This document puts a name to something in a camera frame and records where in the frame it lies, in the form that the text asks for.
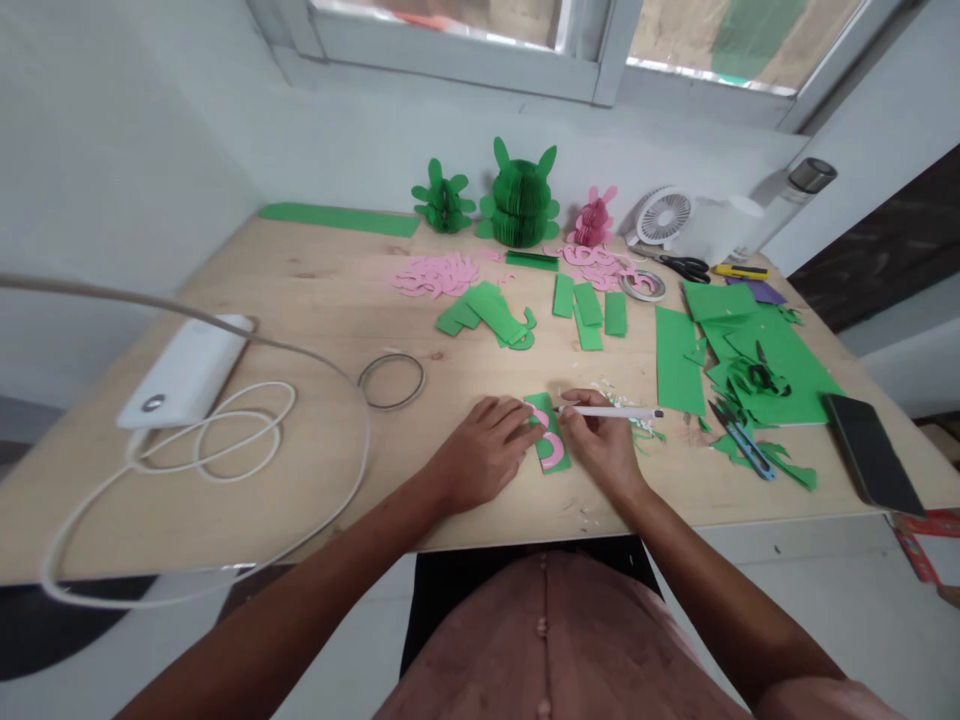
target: white pen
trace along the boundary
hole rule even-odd
[[[637,420],[652,420],[653,418],[663,417],[663,410],[650,410],[649,408],[610,408],[610,407],[592,407],[590,405],[558,405],[554,408],[557,414],[562,413],[564,408],[570,408],[581,415],[590,417],[625,417],[636,418]]]

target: charging cable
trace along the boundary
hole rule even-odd
[[[200,472],[210,482],[216,483],[226,483],[226,482],[237,482],[243,480],[244,478],[250,477],[254,473],[263,469],[267,463],[269,463],[274,455],[276,455],[277,450],[280,447],[281,435],[280,435],[280,423],[287,416],[287,413],[293,408],[294,403],[296,402],[296,390],[292,385],[279,382],[271,381],[265,383],[259,383],[257,385],[251,385],[248,388],[244,388],[240,392],[231,395],[224,402],[220,403],[216,410],[210,415],[210,417],[201,420],[200,422],[191,425],[190,427],[184,428],[171,435],[170,437],[162,440],[158,444],[154,445],[152,448],[140,452],[140,448],[143,444],[144,439],[146,438],[147,431],[136,431],[131,437],[131,441],[127,447],[126,452],[126,464],[120,468],[113,475],[104,480],[100,485],[98,485],[93,492],[91,492],[80,504],[74,508],[73,512],[70,513],[70,516],[66,519],[63,525],[57,530],[54,535],[53,542],[47,550],[46,555],[43,558],[43,561],[40,564],[40,586],[43,588],[44,592],[47,593],[50,597],[59,600],[61,602],[70,604],[70,605],[79,605],[81,607],[89,608],[99,608],[105,610],[135,610],[142,608],[158,608],[158,607],[167,607],[169,605],[175,605],[177,603],[185,602],[187,600],[194,600],[196,598],[202,597],[204,595],[209,595],[210,593],[217,592],[224,588],[230,587],[241,580],[246,580],[251,575],[255,575],[264,568],[270,567],[271,565],[279,562],[287,555],[297,550],[298,548],[305,545],[311,539],[313,539],[317,534],[323,531],[330,523],[332,523],[339,515],[346,509],[347,505],[353,500],[356,496],[357,491],[360,489],[360,483],[363,480],[364,472],[367,469],[367,460],[370,455],[370,437],[371,437],[371,422],[370,422],[370,409],[367,403],[367,397],[364,393],[363,386],[355,384],[353,380],[347,375],[346,372],[341,370],[333,361],[328,360],[323,355],[312,352],[310,350],[305,350],[304,348],[297,347],[296,345],[290,345],[288,343],[278,342],[277,340],[271,340],[269,338],[262,337],[252,332],[238,328],[230,323],[226,323],[220,318],[210,315],[208,313],[196,310],[188,305],[182,305],[178,302],[172,300],[166,300],[164,298],[154,297],[152,295],[144,295],[142,293],[127,292],[125,290],[115,290],[113,288],[101,287],[98,285],[89,285],[86,283],[77,283],[68,280],[58,280],[55,278],[43,278],[43,277],[32,277],[27,275],[15,275],[10,273],[0,273],[0,288],[11,288],[14,290],[31,290],[35,292],[47,292],[55,293],[60,295],[75,295],[80,297],[90,297],[98,298],[103,300],[119,300],[121,302],[134,303],[136,305],[146,305],[148,307],[159,308],[161,310],[168,310],[170,312],[177,313],[179,315],[185,315],[186,317],[195,318],[201,322],[205,322],[208,325],[220,328],[221,330],[226,330],[229,333],[234,335],[239,335],[240,337],[249,340],[250,342],[259,343],[262,345],[269,345],[271,347],[279,348],[281,350],[288,350],[290,352],[297,353],[299,355],[306,355],[309,358],[323,363],[331,370],[337,373],[340,377],[347,381],[354,392],[357,394],[358,399],[363,403],[364,408],[364,440],[363,440],[363,453],[360,458],[360,469],[357,472],[357,479],[354,481],[353,486],[350,489],[350,492],[347,494],[346,499],[337,507],[333,513],[327,517],[322,523],[317,525],[315,528],[310,530],[306,535],[301,537],[292,545],[284,548],[279,553],[274,555],[269,560],[262,562],[258,565],[255,565],[250,570],[238,574],[230,580],[212,585],[203,590],[190,593],[187,595],[182,595],[173,598],[164,598],[161,600],[139,600],[139,601],[129,601],[129,600],[105,600],[102,598],[92,597],[89,595],[79,595],[71,592],[69,589],[63,587],[57,581],[57,575],[60,568],[60,563],[63,558],[64,549],[69,541],[70,537],[73,534],[74,529],[77,524],[83,519],[83,516],[87,511],[97,502],[101,495],[103,495],[110,487],[113,486],[120,478],[126,475],[128,472],[135,470],[138,472],[146,474],[160,474],[160,473],[169,473],[169,472],[180,472],[182,470],[196,469]],[[289,400],[286,407],[281,411],[281,413],[276,418],[271,418],[264,412],[254,411],[254,410],[225,410],[225,408],[230,405],[233,401],[237,400],[241,396],[245,395],[252,390],[257,388],[266,387],[266,386],[279,386],[285,388],[289,393]],[[262,427],[258,432],[253,435],[240,440],[239,442],[231,445],[223,450],[220,450],[212,455],[207,457],[200,456],[200,447],[203,443],[204,435],[206,434],[207,428],[217,422],[228,417],[254,417],[264,422],[264,427]],[[168,468],[157,468],[146,465],[143,461],[149,458],[153,453],[158,452],[161,448],[166,447],[175,440],[188,435],[191,432],[197,433],[196,442],[194,443],[193,451],[193,460],[189,463],[183,465],[168,467]],[[254,469],[245,472],[241,475],[235,477],[221,477],[212,474],[205,467],[207,463],[212,462],[218,458],[223,457],[224,455],[237,450],[244,445],[247,445],[257,438],[263,436],[266,433],[273,433],[273,446],[271,450],[267,453],[267,456],[258,464]]]

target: phone screen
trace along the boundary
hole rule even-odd
[[[873,405],[843,395],[826,395],[825,403],[847,466],[865,500],[888,510],[924,517],[923,504]]]

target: hand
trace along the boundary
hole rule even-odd
[[[527,450],[546,428],[516,398],[487,397],[440,446],[417,475],[437,491],[444,514],[490,502],[517,476]]]
[[[568,390],[561,397],[577,405],[612,407],[596,390]],[[629,420],[585,417],[568,407],[559,421],[567,447],[573,450],[618,511],[626,509],[625,503],[642,501],[642,496],[650,488],[637,464]]]

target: fan grille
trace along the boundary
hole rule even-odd
[[[640,229],[651,240],[667,240],[680,232],[690,219],[692,209],[686,195],[664,195],[646,209]]]

